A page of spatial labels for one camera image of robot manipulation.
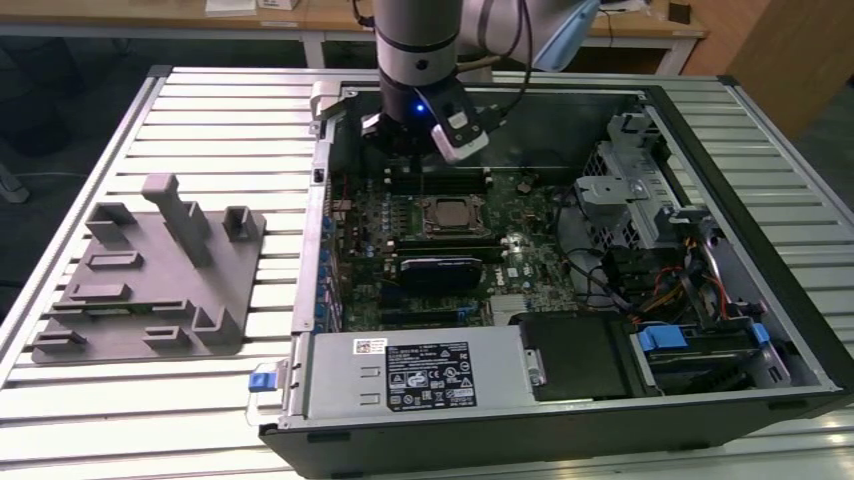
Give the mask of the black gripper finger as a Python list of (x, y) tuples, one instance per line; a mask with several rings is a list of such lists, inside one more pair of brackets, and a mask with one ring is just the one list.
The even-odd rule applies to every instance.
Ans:
[(384, 113), (362, 117), (363, 141), (386, 155), (404, 155), (408, 146), (406, 128)]

